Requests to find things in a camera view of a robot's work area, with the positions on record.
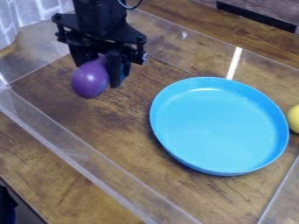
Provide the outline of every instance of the blue plate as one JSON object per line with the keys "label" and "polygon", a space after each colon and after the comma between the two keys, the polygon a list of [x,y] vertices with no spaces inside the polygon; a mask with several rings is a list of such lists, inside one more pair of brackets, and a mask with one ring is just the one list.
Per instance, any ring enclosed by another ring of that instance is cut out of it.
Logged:
{"label": "blue plate", "polygon": [[189,78],[168,86],[150,107],[153,133],[192,169],[220,176],[253,172],[284,152],[288,126],[271,99],[221,78]]}

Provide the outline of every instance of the yellow lemon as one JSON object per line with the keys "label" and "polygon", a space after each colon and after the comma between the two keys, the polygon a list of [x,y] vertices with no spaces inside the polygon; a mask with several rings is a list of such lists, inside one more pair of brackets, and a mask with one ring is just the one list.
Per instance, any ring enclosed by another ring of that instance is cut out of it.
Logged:
{"label": "yellow lemon", "polygon": [[299,104],[292,106],[287,112],[285,119],[291,131],[299,133]]}

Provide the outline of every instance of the robotic arm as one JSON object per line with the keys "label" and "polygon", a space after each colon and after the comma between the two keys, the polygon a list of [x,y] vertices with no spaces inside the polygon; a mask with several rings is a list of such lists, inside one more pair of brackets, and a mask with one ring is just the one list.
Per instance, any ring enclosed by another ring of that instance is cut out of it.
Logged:
{"label": "robotic arm", "polygon": [[57,40],[69,46],[77,67],[106,57],[109,86],[117,88],[129,75],[130,63],[142,65],[146,60],[146,36],[126,23],[126,0],[72,0],[74,14],[56,14]]}

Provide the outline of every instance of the wooden surface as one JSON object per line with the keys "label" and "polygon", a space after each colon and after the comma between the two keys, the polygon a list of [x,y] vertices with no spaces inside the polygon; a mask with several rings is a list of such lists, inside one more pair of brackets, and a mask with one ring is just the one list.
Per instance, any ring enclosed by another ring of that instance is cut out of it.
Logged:
{"label": "wooden surface", "polygon": [[[216,0],[193,0],[198,4],[205,4],[216,8]],[[225,4],[237,6],[239,8],[253,11],[271,18],[276,18],[287,23],[299,25],[299,3],[295,0],[220,0]]]}
{"label": "wooden surface", "polygon": [[[189,1],[152,1],[142,7],[157,16],[295,64],[297,42],[288,33],[241,18],[236,20]],[[283,40],[275,46],[280,53],[273,53],[269,37]],[[245,56],[236,80],[263,90],[285,111],[297,103],[297,73],[252,54]],[[204,58],[204,52],[196,57]],[[205,63],[204,73],[216,75],[217,68]],[[13,90],[202,223],[256,223],[295,159],[297,136],[292,135],[287,152],[261,171],[237,178],[200,174],[172,160],[148,124],[154,95],[165,85],[190,75],[150,59],[144,67],[134,66],[120,89],[110,89],[96,100],[86,101],[70,92],[73,68],[70,59],[61,59],[18,80]],[[4,116],[1,132],[1,176],[50,223],[138,222]]]}

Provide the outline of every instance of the purple ball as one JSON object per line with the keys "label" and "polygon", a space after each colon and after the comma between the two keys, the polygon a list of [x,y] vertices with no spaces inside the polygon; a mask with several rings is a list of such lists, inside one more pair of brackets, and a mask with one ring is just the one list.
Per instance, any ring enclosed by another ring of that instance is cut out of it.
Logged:
{"label": "purple ball", "polygon": [[82,64],[70,78],[70,86],[74,93],[86,99],[98,96],[108,87],[106,60],[101,56]]}

